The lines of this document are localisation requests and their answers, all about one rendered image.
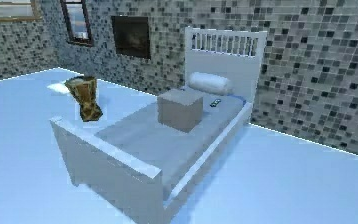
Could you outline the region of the white bed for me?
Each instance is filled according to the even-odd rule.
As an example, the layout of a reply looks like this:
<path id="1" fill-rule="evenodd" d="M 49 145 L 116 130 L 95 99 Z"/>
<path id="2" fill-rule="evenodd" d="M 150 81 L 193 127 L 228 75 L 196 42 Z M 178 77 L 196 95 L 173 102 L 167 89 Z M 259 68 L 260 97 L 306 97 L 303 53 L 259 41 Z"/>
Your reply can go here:
<path id="1" fill-rule="evenodd" d="M 202 120 L 185 133 L 158 122 L 157 99 L 118 121 L 50 123 L 71 182 L 84 184 L 136 224 L 169 224 L 236 133 L 251 118 L 264 31 L 188 27 L 185 84 L 203 94 Z M 228 95 L 187 85 L 194 72 L 232 81 Z M 221 99 L 216 107 L 210 104 Z"/>

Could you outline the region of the grey box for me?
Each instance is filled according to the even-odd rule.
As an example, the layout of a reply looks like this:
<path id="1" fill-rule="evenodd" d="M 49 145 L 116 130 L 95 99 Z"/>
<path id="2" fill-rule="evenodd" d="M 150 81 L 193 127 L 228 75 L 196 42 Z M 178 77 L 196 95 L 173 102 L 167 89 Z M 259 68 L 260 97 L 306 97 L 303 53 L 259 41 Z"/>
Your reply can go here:
<path id="1" fill-rule="evenodd" d="M 203 94 L 171 89 L 158 96 L 157 112 L 159 123 L 188 133 L 202 120 Z"/>

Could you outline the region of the white pillow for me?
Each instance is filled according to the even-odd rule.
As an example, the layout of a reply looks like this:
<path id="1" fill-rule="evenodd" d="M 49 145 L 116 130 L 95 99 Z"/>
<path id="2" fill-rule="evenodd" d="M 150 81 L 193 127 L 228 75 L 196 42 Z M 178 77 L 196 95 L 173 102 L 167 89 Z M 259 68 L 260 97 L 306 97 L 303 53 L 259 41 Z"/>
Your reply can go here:
<path id="1" fill-rule="evenodd" d="M 228 78 L 201 72 L 190 74 L 187 85 L 192 89 L 215 95 L 228 95 L 233 90 L 232 81 Z"/>

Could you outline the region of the dark brown framed window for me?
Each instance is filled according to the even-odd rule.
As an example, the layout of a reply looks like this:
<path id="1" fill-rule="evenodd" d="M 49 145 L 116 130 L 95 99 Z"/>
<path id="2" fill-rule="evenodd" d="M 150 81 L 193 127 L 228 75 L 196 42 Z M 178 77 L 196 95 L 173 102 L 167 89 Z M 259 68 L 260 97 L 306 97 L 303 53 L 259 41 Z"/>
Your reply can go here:
<path id="1" fill-rule="evenodd" d="M 88 11 L 85 0 L 60 0 L 68 33 L 68 42 L 75 45 L 92 46 Z"/>

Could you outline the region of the light wood framed window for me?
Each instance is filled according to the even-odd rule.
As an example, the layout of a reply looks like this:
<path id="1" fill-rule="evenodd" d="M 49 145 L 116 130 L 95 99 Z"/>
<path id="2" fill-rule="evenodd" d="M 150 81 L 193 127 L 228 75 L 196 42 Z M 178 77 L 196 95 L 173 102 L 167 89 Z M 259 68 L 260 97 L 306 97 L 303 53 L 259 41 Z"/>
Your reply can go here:
<path id="1" fill-rule="evenodd" d="M 0 0 L 0 21 L 39 19 L 36 0 Z"/>

